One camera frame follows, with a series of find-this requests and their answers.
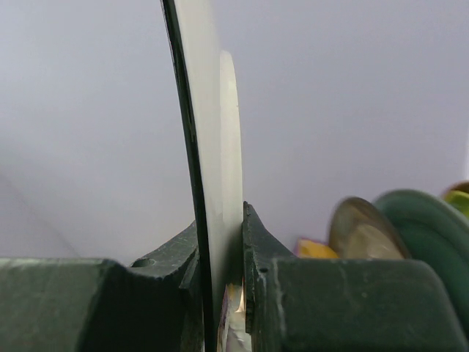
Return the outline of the white square plate black rim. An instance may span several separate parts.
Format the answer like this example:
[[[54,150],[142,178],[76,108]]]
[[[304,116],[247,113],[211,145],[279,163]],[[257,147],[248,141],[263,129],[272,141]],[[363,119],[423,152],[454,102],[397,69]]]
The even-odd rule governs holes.
[[[180,101],[201,266],[206,351],[216,351],[226,287],[243,276],[243,170],[232,55],[211,1],[162,1]]]

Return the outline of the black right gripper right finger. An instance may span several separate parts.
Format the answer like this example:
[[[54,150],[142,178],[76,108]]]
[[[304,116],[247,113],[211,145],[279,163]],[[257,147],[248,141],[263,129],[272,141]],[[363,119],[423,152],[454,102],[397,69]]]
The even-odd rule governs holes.
[[[466,351],[440,277],[419,260],[300,259],[243,206],[254,351]]]

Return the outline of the yellow polka dot plate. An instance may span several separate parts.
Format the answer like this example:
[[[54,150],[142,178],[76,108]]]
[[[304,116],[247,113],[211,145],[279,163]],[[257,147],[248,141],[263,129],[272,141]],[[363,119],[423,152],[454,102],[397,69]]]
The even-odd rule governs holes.
[[[297,241],[295,254],[299,258],[336,259],[339,256],[327,244],[300,238]]]

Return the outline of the teal round plate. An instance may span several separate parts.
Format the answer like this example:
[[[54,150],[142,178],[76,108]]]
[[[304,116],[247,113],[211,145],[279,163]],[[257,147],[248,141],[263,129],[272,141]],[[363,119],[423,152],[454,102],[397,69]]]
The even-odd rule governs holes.
[[[468,220],[422,191],[388,191],[374,205],[398,229],[413,258],[430,265],[448,292],[468,300]]]

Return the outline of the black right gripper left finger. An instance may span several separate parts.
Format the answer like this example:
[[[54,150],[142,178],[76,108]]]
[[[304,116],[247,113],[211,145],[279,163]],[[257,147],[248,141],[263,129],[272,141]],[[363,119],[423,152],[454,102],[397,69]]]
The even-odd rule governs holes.
[[[1,260],[3,351],[201,351],[203,342],[195,225],[129,267]]]

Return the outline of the brown rimmed cream plate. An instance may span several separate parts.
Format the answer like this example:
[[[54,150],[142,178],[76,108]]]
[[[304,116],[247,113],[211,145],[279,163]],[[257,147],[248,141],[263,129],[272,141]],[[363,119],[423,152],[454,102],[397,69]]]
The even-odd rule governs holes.
[[[344,259],[411,258],[400,234],[372,203],[344,198],[331,216],[328,246]]]

